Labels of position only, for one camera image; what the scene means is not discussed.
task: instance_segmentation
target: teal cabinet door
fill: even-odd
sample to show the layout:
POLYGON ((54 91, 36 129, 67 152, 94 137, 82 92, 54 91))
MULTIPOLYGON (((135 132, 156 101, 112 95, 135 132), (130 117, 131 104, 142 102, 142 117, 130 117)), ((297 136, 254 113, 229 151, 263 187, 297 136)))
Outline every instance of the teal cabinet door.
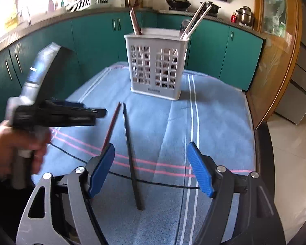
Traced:
POLYGON ((179 16, 175 14, 158 14, 157 27, 179 30, 184 19, 191 19, 191 17, 179 16))
POLYGON ((262 39, 230 27, 220 80, 234 87, 248 90, 261 53, 262 43, 262 39))
POLYGON ((153 12, 142 12, 142 27, 143 28, 156 28, 157 27, 157 14, 153 12))
POLYGON ((219 78, 230 27, 203 19, 191 36, 188 70, 219 78))
MULTIPOLYGON (((138 24, 141 21, 141 15, 136 13, 138 24)), ((116 18, 117 31, 116 31, 116 46, 118 47, 118 60, 120 62, 128 62, 126 40, 124 36, 126 34, 134 33, 134 29, 131 23, 131 17, 129 13, 119 13, 116 18)))
POLYGON ((118 14, 107 13, 71 21, 77 57, 85 81, 118 61, 117 19, 118 14))
POLYGON ((23 86, 38 52, 52 42, 70 50, 62 70, 55 78, 56 88, 53 95, 56 99, 65 100, 84 83, 77 60, 71 21, 57 23, 31 33, 15 42, 9 49, 15 72, 20 85, 23 86))
POLYGON ((7 100, 21 92, 8 50, 0 52, 0 122, 4 120, 7 100))

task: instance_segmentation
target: metal screw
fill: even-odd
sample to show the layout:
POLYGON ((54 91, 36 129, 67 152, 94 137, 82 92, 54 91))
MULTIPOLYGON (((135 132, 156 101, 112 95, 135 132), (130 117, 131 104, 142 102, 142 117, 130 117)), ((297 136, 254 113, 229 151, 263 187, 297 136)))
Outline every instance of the metal screw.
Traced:
POLYGON ((45 179, 45 180, 48 180, 49 178, 51 178, 51 173, 49 173, 49 172, 44 173, 42 178, 45 179))
POLYGON ((257 172, 251 173, 252 178, 257 179, 259 177, 259 174, 257 172))
POLYGON ((224 166, 218 166, 216 170, 219 171, 220 173, 224 173, 227 169, 224 166))
POLYGON ((84 167, 78 167, 75 169, 76 173, 80 174, 80 173, 83 173, 85 171, 85 168, 84 167))

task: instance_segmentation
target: human hand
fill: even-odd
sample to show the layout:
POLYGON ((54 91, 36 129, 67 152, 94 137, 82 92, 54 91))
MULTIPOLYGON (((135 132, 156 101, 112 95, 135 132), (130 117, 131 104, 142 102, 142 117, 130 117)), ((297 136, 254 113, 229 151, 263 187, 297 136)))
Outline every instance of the human hand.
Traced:
POLYGON ((8 126, 8 121, 0 124, 0 178, 11 174, 13 158, 17 149, 34 150, 32 173, 40 171, 43 156, 46 154, 47 144, 51 141, 48 130, 44 141, 40 142, 27 131, 16 130, 8 126))

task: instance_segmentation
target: basket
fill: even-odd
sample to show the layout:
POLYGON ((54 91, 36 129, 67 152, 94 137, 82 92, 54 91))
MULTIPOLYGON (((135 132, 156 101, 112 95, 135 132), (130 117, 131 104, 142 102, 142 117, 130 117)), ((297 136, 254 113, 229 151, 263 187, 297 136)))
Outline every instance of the basket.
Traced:
POLYGON ((142 28, 142 35, 125 35, 131 91, 178 100, 188 40, 179 30, 142 28))
POLYGON ((92 6, 109 6, 110 1, 111 0, 77 0, 73 3, 67 4, 64 8, 66 13, 72 13, 92 6))

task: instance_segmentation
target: white chopstick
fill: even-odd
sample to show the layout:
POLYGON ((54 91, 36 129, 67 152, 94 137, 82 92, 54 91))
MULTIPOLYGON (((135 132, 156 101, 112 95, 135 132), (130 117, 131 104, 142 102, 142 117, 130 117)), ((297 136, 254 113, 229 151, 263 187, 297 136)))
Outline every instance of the white chopstick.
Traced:
POLYGON ((197 26, 200 24, 200 22, 202 21, 202 19, 206 16, 206 14, 210 11, 210 9, 212 8, 212 4, 209 5, 209 7, 205 10, 205 12, 202 14, 202 16, 198 19, 198 21, 196 22, 196 24, 193 26, 193 28, 190 30, 190 32, 188 34, 186 34, 184 37, 188 38, 190 37, 193 32, 195 31, 195 29, 197 28, 197 26))
POLYGON ((185 36, 185 34, 190 30, 191 26, 193 25, 196 17, 198 16, 199 12, 202 10, 202 8, 204 7, 204 5, 206 4, 206 2, 202 2, 201 5, 199 6, 199 8, 197 9, 196 13, 194 14, 193 18, 190 20, 188 26, 185 28, 185 31, 183 32, 183 34, 180 37, 180 40, 182 40, 185 36))

